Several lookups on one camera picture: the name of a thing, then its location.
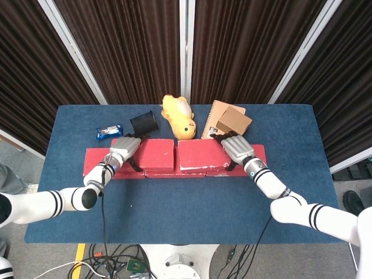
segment dark curtain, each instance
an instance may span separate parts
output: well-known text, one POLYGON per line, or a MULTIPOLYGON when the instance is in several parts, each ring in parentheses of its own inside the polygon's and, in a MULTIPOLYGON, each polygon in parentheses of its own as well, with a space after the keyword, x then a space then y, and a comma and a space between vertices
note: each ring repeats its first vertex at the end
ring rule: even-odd
POLYGON ((37 0, 0 1, 0 128, 45 154, 60 105, 96 104, 37 0))
POLYGON ((330 166, 372 146, 372 1, 341 3, 278 102, 313 105, 330 166))
POLYGON ((267 103, 325 0, 197 0, 192 103, 267 103))
POLYGON ((178 0, 55 0, 109 103, 180 94, 178 0))

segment black paper cup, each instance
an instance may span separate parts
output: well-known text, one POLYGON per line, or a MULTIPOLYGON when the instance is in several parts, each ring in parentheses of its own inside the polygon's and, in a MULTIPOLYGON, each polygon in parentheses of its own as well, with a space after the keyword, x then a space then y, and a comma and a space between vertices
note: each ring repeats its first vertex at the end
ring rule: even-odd
POLYGON ((145 135, 158 129, 158 124, 151 110, 148 113, 132 118, 130 123, 132 123, 134 134, 136 135, 145 135))

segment yellow plush toy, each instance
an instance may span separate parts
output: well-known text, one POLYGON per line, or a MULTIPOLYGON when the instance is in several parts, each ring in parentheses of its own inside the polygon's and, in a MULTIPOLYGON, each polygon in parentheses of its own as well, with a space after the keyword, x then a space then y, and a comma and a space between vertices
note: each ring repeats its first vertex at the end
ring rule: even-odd
POLYGON ((168 120, 178 140, 191 140, 195 136, 194 114, 185 97, 175 98, 172 95, 165 95, 162 116, 168 120))

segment blue table surface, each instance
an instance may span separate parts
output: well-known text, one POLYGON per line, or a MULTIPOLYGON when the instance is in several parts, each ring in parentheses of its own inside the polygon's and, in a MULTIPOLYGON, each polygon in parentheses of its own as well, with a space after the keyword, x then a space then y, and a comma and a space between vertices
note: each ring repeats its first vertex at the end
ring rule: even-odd
MULTIPOLYGON (((263 144, 269 168, 309 203, 338 207, 335 189, 313 109, 309 105, 241 105, 253 119, 245 133, 263 144)), ((210 105, 193 105, 200 138, 210 105)), ((83 186, 85 150, 109 147, 97 141, 96 128, 123 125, 149 110, 159 130, 152 138, 173 138, 159 105, 69 105, 58 110, 46 153, 39 191, 83 186)), ((256 243, 270 216, 270 200, 249 177, 112 180, 105 194, 110 243, 256 243)), ((100 201, 88 212, 64 212, 28 225, 26 242, 101 243, 100 201)), ((307 227, 272 220, 262 243, 325 243, 337 239, 307 227)))

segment spiral notebook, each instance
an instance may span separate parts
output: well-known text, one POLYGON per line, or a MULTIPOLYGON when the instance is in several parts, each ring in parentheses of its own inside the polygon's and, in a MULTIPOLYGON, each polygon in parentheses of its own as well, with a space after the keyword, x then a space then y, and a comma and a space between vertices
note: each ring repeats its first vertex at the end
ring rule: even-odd
POLYGON ((217 126, 217 122, 223 115, 223 113, 227 110, 229 106, 232 106, 237 111, 245 114, 245 108, 241 108, 240 106, 230 105, 229 103, 224 103, 221 101, 214 100, 212 104, 212 108, 210 109, 207 122, 205 123, 204 131, 202 134, 202 138, 212 138, 210 135, 217 134, 222 135, 224 134, 223 131, 219 130, 217 126))

